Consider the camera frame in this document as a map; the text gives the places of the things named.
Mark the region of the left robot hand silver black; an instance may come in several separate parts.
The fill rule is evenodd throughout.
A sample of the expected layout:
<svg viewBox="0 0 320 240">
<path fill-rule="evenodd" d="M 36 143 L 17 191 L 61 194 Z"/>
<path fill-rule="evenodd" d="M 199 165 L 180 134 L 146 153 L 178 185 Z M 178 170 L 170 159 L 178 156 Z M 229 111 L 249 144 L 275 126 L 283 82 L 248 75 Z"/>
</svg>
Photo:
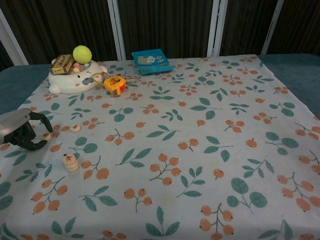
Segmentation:
<svg viewBox="0 0 320 240">
<path fill-rule="evenodd" d="M 28 151 L 36 151 L 44 147 L 47 140 L 33 142 L 36 133 L 29 123 L 30 120 L 40 121 L 48 132 L 53 132 L 53 127 L 44 114 L 33 112 L 29 108 L 21 108 L 0 116 L 0 143 L 11 143 Z"/>
</svg>

